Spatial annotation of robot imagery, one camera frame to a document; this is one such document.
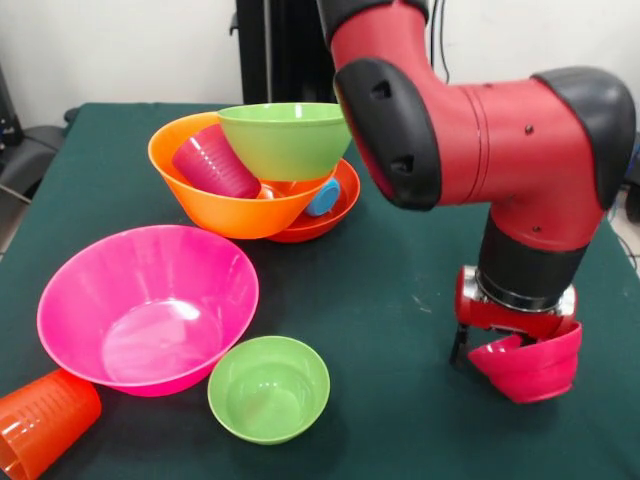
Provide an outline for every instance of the white wall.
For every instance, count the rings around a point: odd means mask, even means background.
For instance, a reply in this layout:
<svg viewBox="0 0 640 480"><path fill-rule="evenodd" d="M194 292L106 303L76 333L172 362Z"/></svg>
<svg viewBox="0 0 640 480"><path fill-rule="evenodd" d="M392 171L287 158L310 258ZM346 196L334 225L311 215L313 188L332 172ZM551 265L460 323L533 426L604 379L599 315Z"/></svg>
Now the white wall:
<svg viewBox="0 0 640 480"><path fill-rule="evenodd" d="M619 75L640 103L639 20L638 0L448 0L445 53L455 83L592 65Z"/></svg>
<svg viewBox="0 0 640 480"><path fill-rule="evenodd" d="M60 123L86 101L240 102L234 10L234 0L0 0L0 63L27 126ZM597 65L640 101L639 19L637 0L448 0L452 78Z"/></svg>
<svg viewBox="0 0 640 480"><path fill-rule="evenodd" d="M25 126L87 101L241 102L235 0L0 0L0 64Z"/></svg>

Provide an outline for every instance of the green bowl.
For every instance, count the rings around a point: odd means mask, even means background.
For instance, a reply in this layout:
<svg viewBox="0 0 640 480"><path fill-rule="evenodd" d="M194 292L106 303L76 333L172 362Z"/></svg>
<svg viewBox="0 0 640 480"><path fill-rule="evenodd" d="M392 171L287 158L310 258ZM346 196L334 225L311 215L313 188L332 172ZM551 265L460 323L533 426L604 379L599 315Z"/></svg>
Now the green bowl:
<svg viewBox="0 0 640 480"><path fill-rule="evenodd" d="M335 167L351 142L340 105L270 103L218 112L227 140L256 177L306 181Z"/></svg>
<svg viewBox="0 0 640 480"><path fill-rule="evenodd" d="M222 357L209 378L209 405L231 433L261 445L283 443L307 430L329 399L329 372L298 340L259 337Z"/></svg>

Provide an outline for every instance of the green tablecloth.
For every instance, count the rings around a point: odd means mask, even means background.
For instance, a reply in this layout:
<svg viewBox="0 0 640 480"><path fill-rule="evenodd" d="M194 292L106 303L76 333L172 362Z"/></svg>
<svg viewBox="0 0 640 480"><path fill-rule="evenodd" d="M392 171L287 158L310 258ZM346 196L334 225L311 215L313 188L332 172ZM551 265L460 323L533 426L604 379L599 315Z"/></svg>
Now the green tablecloth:
<svg viewBox="0 0 640 480"><path fill-rule="evenodd" d="M189 223L146 146L166 122L214 108L81 110L0 263L0 396L54 368L35 314L63 262L121 230ZM486 206L395 209L353 148L347 158L363 188L339 228L308 244L238 242L262 290L246 337L299 338L329 367L331 398L312 429L260 447L215 421L206 382L157 399L100 388L103 417L48 478L640 478L640 285L610 227L576 279L585 329L574 390L513 405L483 377L447 363L455 276L476 261Z"/></svg>

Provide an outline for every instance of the pink bowl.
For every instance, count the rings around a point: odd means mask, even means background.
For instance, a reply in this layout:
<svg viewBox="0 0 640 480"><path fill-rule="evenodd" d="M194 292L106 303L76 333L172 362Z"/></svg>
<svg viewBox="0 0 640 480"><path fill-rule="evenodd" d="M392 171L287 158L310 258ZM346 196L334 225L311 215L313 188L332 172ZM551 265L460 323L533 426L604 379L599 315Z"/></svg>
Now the pink bowl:
<svg viewBox="0 0 640 480"><path fill-rule="evenodd" d="M527 347L519 335L502 338L471 351L469 360L515 403L539 402L571 389L581 343L576 322L564 335Z"/></svg>
<svg viewBox="0 0 640 480"><path fill-rule="evenodd" d="M258 304L251 261L193 227L142 227L65 263L38 305L40 341L70 373L122 392L185 390L213 369Z"/></svg>

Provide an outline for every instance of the orange bowl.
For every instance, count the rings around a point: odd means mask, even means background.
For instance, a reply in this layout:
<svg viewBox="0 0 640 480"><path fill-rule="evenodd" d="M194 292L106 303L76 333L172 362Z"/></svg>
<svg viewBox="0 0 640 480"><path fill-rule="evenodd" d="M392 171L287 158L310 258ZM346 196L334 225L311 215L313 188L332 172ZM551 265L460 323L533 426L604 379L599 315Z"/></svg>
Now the orange bowl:
<svg viewBox="0 0 640 480"><path fill-rule="evenodd" d="M235 239L275 235L302 213L337 167L322 178L306 182L272 182L260 179L257 199L224 197L198 190L173 166L180 145L202 129L218 123L215 112L180 118L158 130L149 141L149 159L176 199L199 227Z"/></svg>
<svg viewBox="0 0 640 480"><path fill-rule="evenodd" d="M346 160L340 160L335 179L340 183L340 197L330 212L321 217L300 215L287 229L269 237L280 243L300 243L318 238L335 227L356 204L360 196L360 179Z"/></svg>

